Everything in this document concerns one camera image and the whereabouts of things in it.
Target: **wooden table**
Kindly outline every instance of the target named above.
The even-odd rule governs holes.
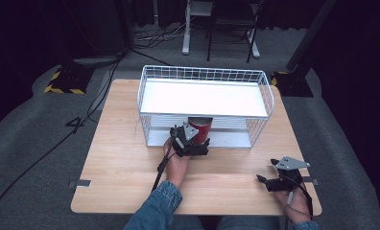
[[[147,148],[137,108],[139,80],[115,80],[87,155],[71,208],[76,213],[134,213],[149,196],[162,148]],[[277,178],[271,158],[303,160],[283,102],[272,88],[275,106],[252,149],[214,149],[191,159],[176,214],[283,215],[283,210],[256,175]],[[301,169],[308,176],[307,169]],[[312,183],[314,215],[321,205]]]

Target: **red cup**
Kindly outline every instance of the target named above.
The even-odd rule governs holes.
[[[199,130],[199,133],[193,138],[193,143],[200,145],[207,140],[213,119],[207,117],[189,117],[187,123]]]

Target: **denim jacket sleeve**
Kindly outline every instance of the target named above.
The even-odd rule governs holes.
[[[151,192],[124,229],[168,229],[181,201],[180,190],[165,180]]]
[[[318,230],[319,225],[313,221],[299,222],[293,225],[294,230]]]

